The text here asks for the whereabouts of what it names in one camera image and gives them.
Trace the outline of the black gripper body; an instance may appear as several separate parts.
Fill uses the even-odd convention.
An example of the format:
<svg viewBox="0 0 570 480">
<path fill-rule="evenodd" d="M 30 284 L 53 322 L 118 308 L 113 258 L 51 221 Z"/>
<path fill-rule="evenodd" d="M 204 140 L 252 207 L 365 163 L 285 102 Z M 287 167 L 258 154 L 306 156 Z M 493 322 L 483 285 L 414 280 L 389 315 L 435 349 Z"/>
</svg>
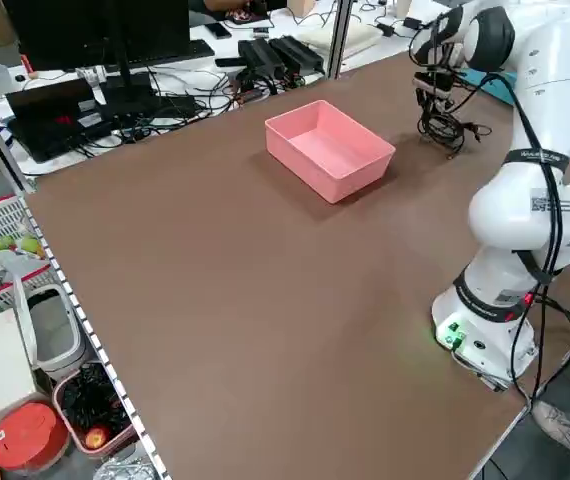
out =
<svg viewBox="0 0 570 480">
<path fill-rule="evenodd" d="M 418 71 L 412 78 L 418 100 L 447 100 L 451 96 L 455 76 L 449 71 Z"/>
</svg>

